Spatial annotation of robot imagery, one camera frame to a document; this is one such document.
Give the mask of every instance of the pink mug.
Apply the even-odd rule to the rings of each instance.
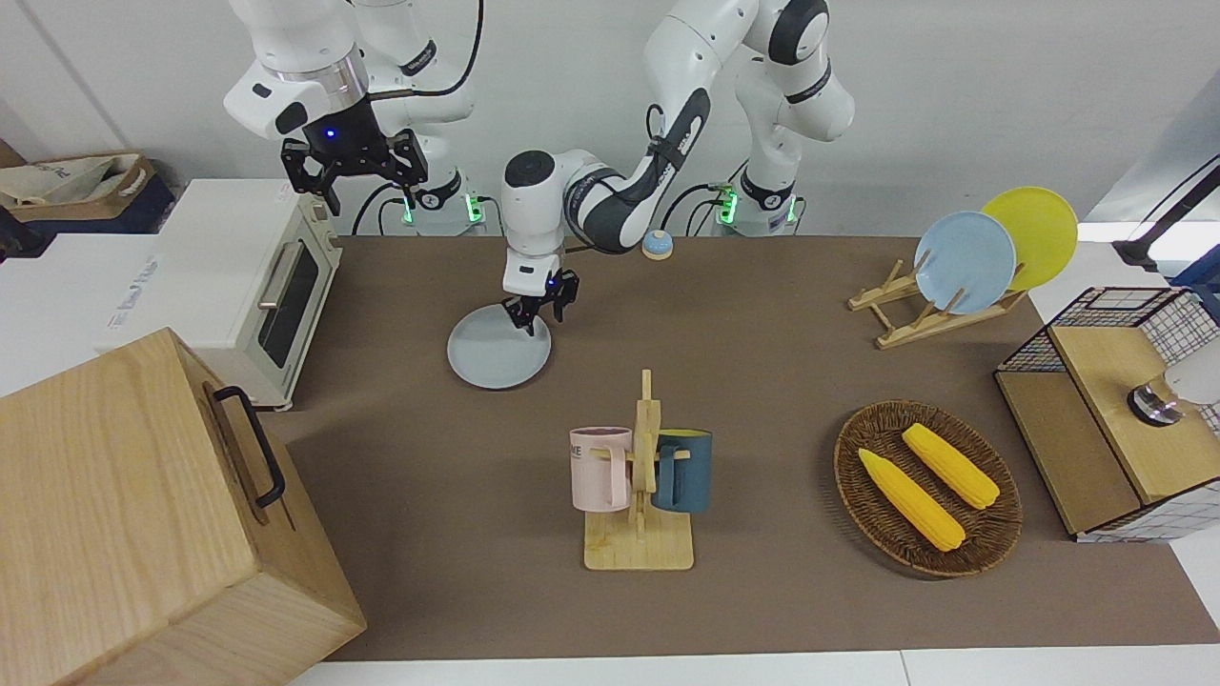
[[[587,513],[612,513],[631,500],[630,428],[586,426],[569,432],[572,446],[572,505]]]

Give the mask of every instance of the plate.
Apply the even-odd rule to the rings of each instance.
[[[534,317],[534,336],[517,328],[501,305],[479,308],[449,334],[449,366],[471,386],[499,391],[521,386],[550,358],[550,330]]]
[[[915,249],[915,264],[925,253],[915,282],[919,291],[946,310],[961,288],[965,295],[946,310],[954,315],[980,312],[1004,297],[1016,270],[1016,249],[1008,231],[982,212],[954,212],[932,225]]]
[[[1028,291],[1059,276],[1076,254],[1080,222],[1054,190],[1037,186],[1005,190],[983,206],[983,214],[1004,226],[1016,248],[1016,262],[1025,265],[1013,277],[1013,291]]]
[[[916,421],[961,450],[999,486],[994,504],[985,510],[967,505],[906,447],[902,433]],[[966,530],[961,547],[942,553],[928,543],[869,477],[859,448],[893,461],[936,498]],[[1008,557],[1021,535],[1021,498],[999,453],[966,422],[924,403],[887,400],[853,415],[834,443],[834,482],[864,535],[894,560],[927,575],[955,577],[986,571]]]

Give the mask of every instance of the wicker basket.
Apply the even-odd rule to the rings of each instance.
[[[999,486],[999,498],[976,510],[944,485],[903,442],[902,432],[922,422],[961,450]],[[966,530],[960,548],[942,553],[886,499],[856,453],[867,448],[903,469]],[[1021,533],[1021,499],[1008,465],[964,421],[931,405],[888,400],[848,420],[834,444],[834,481],[848,514],[872,543],[905,566],[939,577],[986,571],[1008,557]]]

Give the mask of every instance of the yellow corn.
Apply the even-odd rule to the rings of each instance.
[[[932,499],[927,491],[920,488],[919,483],[911,481],[902,468],[864,448],[860,448],[860,461],[886,499],[906,518],[906,521],[914,524],[937,551],[948,553],[966,540],[966,530],[961,529],[958,520],[944,511],[944,508]]]
[[[916,422],[903,432],[903,441],[941,481],[976,510],[991,505],[999,497],[999,486],[931,428]]]

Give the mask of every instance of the wooden mug holder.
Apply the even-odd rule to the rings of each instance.
[[[888,350],[889,348],[914,343],[915,341],[930,338],[938,333],[1006,315],[1028,293],[1027,291],[1009,291],[999,301],[986,310],[969,315],[955,315],[949,310],[966,295],[966,289],[960,288],[944,309],[937,308],[935,303],[928,301],[914,321],[905,326],[894,326],[889,317],[886,316],[886,312],[881,311],[881,305],[913,297],[922,298],[919,284],[915,281],[915,275],[919,273],[919,270],[931,254],[931,250],[925,251],[920,256],[919,262],[915,264],[915,269],[905,276],[898,276],[898,272],[903,269],[903,260],[897,260],[894,269],[889,270],[889,276],[886,277],[884,283],[876,288],[861,288],[855,298],[847,301],[847,306],[852,311],[871,310],[877,320],[881,321],[881,325],[886,327],[886,332],[877,337],[877,348]],[[1015,278],[1017,273],[1021,273],[1024,267],[1024,264],[1016,265],[1013,277]]]
[[[615,513],[584,513],[584,566],[594,570],[687,570],[694,566],[691,515],[653,507],[656,492],[656,442],[661,433],[661,402],[653,399],[653,372],[643,371],[643,392],[636,400],[631,504]],[[609,450],[593,450],[609,459]],[[689,459],[678,450],[675,459]]]

